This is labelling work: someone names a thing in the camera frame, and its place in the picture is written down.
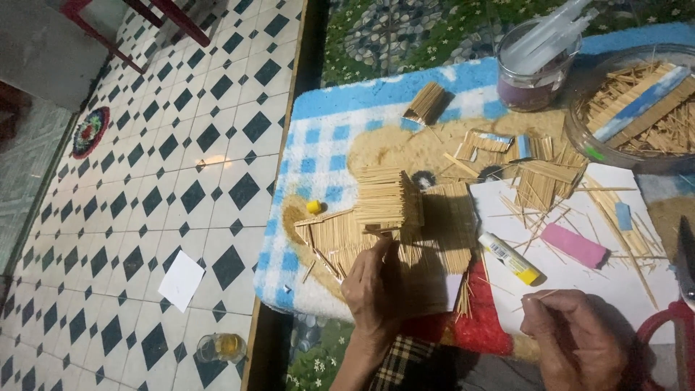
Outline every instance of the red chair leg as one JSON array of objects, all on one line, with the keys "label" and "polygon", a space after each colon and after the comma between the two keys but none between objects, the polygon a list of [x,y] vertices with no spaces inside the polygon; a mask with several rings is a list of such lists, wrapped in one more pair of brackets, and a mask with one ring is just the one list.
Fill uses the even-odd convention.
[{"label": "red chair leg", "polygon": [[178,27],[202,47],[210,45],[210,38],[172,0],[151,0]]},{"label": "red chair leg", "polygon": [[145,4],[143,4],[140,0],[123,0],[125,4],[128,4],[128,6],[132,9],[135,10],[138,14],[142,15],[147,21],[152,23],[152,26],[155,26],[156,28],[160,29],[162,25],[164,25],[164,22],[162,22],[161,19],[157,17]]},{"label": "red chair leg", "polygon": [[94,38],[95,40],[98,40],[103,46],[105,46],[111,53],[114,53],[118,58],[123,60],[126,64],[130,65],[131,68],[136,70],[139,74],[144,74],[145,71],[143,71],[140,67],[138,67],[128,56],[123,54],[114,44],[109,42],[106,38],[101,36],[99,32],[94,30],[87,22],[85,22],[82,18],[78,17],[77,15],[66,15],[70,20],[72,20],[75,24],[80,26],[81,29],[83,29],[90,37]]}]

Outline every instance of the plaid fabric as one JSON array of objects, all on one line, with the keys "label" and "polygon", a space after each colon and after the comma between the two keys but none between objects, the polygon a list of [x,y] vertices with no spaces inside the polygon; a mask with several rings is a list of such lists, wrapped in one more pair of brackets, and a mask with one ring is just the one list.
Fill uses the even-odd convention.
[{"label": "plaid fabric", "polygon": [[432,357],[436,344],[398,335],[391,351],[379,367],[370,391],[401,390],[404,380],[420,376],[426,361]]}]

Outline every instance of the glass cup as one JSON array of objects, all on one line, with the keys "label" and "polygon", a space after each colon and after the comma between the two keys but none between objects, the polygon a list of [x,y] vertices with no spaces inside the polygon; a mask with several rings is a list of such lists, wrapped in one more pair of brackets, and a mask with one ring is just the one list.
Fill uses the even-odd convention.
[{"label": "glass cup", "polygon": [[237,334],[205,335],[198,341],[195,355],[200,362],[232,361],[236,364],[246,354],[246,342]]},{"label": "glass cup", "polygon": [[532,75],[517,74],[505,67],[500,53],[519,40],[524,34],[531,31],[543,18],[527,20],[515,26],[505,34],[497,49],[497,94],[500,101],[513,111],[535,111],[548,106],[560,88],[567,80],[567,73],[572,66],[574,56],[582,46],[582,35],[558,54],[551,62],[546,64]]}]

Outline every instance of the yellow glue stick cap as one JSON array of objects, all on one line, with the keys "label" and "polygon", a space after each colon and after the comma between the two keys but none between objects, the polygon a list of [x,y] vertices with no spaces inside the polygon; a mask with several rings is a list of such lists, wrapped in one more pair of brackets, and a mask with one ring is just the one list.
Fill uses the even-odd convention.
[{"label": "yellow glue stick cap", "polygon": [[524,284],[531,285],[540,275],[541,274],[536,269],[528,268],[516,276],[519,277],[519,280],[522,280]]},{"label": "yellow glue stick cap", "polygon": [[306,210],[311,214],[317,214],[321,212],[321,202],[318,200],[309,201],[306,203]]}]

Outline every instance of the scissors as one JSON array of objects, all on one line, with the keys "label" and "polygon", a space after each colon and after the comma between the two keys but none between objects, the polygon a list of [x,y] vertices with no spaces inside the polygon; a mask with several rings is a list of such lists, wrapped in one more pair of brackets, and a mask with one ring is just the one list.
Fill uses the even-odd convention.
[{"label": "scissors", "polygon": [[[654,332],[662,324],[676,324],[676,361],[682,372],[679,383],[686,390],[695,391],[695,237],[685,216],[680,217],[678,249],[676,251],[676,280],[680,288],[680,300],[669,304],[666,310],[657,312],[644,321],[637,331],[637,339],[647,346]],[[646,375],[643,391],[663,391],[664,388]]]}]

